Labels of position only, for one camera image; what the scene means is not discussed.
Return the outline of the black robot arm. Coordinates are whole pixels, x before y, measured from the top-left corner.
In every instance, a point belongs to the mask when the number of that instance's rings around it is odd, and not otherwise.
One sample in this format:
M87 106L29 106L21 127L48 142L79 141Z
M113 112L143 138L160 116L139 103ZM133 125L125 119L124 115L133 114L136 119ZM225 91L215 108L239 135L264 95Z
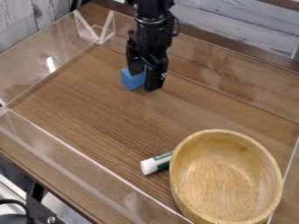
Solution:
M164 85L168 70L167 50L177 33L177 18L171 13L173 0L127 0L136 6L136 29L125 43L127 68L132 77L144 74L144 89L155 91Z

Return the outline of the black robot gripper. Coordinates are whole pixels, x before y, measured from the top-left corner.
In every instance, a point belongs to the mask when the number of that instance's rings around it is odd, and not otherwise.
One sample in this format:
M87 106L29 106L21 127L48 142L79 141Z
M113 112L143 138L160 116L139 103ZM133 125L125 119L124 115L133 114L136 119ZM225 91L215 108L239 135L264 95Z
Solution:
M167 50L175 37L175 16L136 16L135 21L136 28L127 33L127 67L132 75L145 70L144 89L155 91L163 87L167 77Z

